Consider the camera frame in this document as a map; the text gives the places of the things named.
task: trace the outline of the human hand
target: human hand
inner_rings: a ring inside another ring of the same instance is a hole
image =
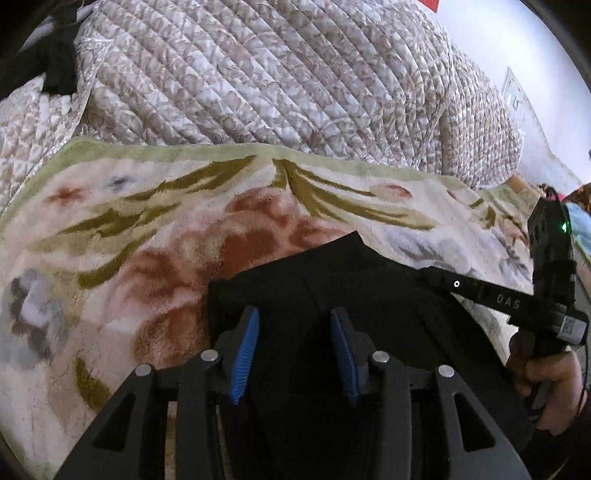
[[[509,342],[511,355],[507,369],[513,374],[513,384],[518,393],[526,398],[531,394],[532,385],[550,381],[546,407],[536,425],[538,430],[549,430],[552,435],[565,432],[579,415],[577,407],[583,388],[579,359],[573,351],[530,359],[527,357],[524,335],[517,332]],[[581,406],[587,401],[587,392]]]

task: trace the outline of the black wire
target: black wire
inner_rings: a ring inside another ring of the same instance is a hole
[[[585,398],[585,391],[587,390],[587,373],[589,372],[589,345],[587,339],[585,339],[585,372],[583,374],[583,388],[581,389],[581,396],[579,397],[579,403],[577,404],[576,416],[579,416],[581,412],[581,406],[583,405],[583,399]]]

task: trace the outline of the white wall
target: white wall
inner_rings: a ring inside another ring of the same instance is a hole
[[[542,20],[519,0],[440,0],[432,18],[499,90],[513,70],[552,152],[591,182],[591,92]]]

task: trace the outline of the sticker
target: sticker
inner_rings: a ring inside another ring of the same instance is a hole
[[[571,345],[579,345],[583,341],[586,328],[587,324],[584,321],[566,315],[557,338]]]

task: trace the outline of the black cloth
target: black cloth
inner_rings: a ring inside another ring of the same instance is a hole
[[[364,478],[377,437],[375,409],[349,407],[342,396],[329,327],[338,306],[406,365],[453,366],[517,451],[531,438],[525,407],[478,324],[452,295],[366,247],[357,233],[212,281],[212,343],[247,305],[261,314],[249,408],[243,417],[223,415],[239,480]]]
[[[71,95],[76,92],[74,39],[80,24],[63,27],[20,52],[0,79],[0,100],[42,73],[43,93]]]

